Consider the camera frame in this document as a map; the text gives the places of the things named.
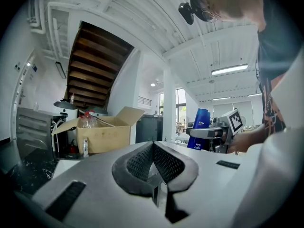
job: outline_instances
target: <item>human hand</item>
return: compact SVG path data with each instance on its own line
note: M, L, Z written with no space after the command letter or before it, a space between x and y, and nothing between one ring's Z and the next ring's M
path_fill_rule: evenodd
M252 144L251 144L250 134L239 133L234 136L233 142L229 146L227 153L247 152L247 150L251 145Z

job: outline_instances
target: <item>blue cup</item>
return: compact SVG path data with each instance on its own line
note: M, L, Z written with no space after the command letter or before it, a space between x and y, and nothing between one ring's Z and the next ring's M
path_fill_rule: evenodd
M206 109L198 109L194 120L193 128L208 128L210 126L210 112ZM202 150L204 148L205 140L200 138L190 137L187 148Z

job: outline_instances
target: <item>cardboard box flap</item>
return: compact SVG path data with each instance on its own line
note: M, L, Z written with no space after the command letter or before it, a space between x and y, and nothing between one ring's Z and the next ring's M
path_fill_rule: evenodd
M143 110L125 106L116 117L129 126L133 126L143 114Z
M62 133L65 132L67 130L70 130L72 127L77 127L78 124L78 120L79 118L73 119L71 121L68 121L66 123L61 124L53 133L54 134L58 134L58 133Z

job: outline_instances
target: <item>glasses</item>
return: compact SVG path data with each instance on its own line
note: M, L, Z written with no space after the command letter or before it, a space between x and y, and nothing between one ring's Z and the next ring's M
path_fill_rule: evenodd
M210 11L210 6L206 0L193 0L195 5L202 10L202 15L208 22L215 22L218 19Z

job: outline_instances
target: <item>black countertop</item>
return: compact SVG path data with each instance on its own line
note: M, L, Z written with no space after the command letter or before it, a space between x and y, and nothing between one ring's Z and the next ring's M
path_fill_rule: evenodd
M6 175L9 177L14 190L33 195L52 179L60 159L81 160L83 156L81 154L54 155L50 151L36 149L15 165Z

